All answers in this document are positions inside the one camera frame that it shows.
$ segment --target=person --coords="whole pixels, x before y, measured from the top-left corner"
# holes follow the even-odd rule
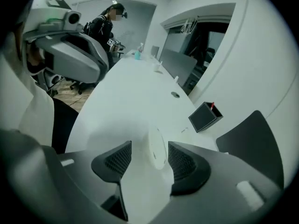
[[[24,69],[21,40],[27,15],[25,11],[19,17],[0,52],[0,128],[18,130],[61,154],[65,152],[78,112],[51,98]],[[30,72],[41,70],[44,64],[39,49],[31,43],[26,53]]]
[[[105,9],[94,20],[86,23],[83,28],[84,33],[97,40],[107,52],[110,68],[113,66],[113,57],[107,42],[111,38],[111,30],[113,28],[111,21],[119,21],[122,17],[127,18],[126,9],[121,3],[116,3]]]

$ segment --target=wooden floor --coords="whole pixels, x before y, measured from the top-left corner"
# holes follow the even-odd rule
[[[56,99],[60,99],[65,102],[67,105],[80,112],[85,101],[88,99],[90,94],[93,91],[93,87],[88,88],[82,92],[82,95],[78,94],[78,88],[75,87],[73,90],[70,89],[70,85],[73,83],[71,81],[66,81],[62,79],[58,82],[53,89],[58,91],[58,94],[54,96]]]

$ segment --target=black pants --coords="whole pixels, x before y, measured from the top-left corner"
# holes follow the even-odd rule
[[[52,135],[52,147],[57,154],[65,152],[71,129],[76,121],[78,112],[59,99],[54,101],[54,127]]]

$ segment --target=black chair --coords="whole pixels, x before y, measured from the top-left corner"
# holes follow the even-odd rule
[[[274,135],[262,113],[254,111],[238,126],[219,137],[220,152],[228,152],[264,174],[281,189],[284,171]]]

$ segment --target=white table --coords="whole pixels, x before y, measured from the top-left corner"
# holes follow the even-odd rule
[[[132,161],[121,188],[129,221],[146,223],[169,201],[172,169],[168,162],[157,169],[167,160],[168,141],[217,148],[208,130],[195,132],[188,117],[196,109],[171,75],[163,67],[153,71],[152,64],[158,62],[154,57],[142,53],[135,60],[131,53],[91,93],[71,131],[66,152],[92,149],[101,154],[131,140]],[[180,98],[173,97],[172,91]]]

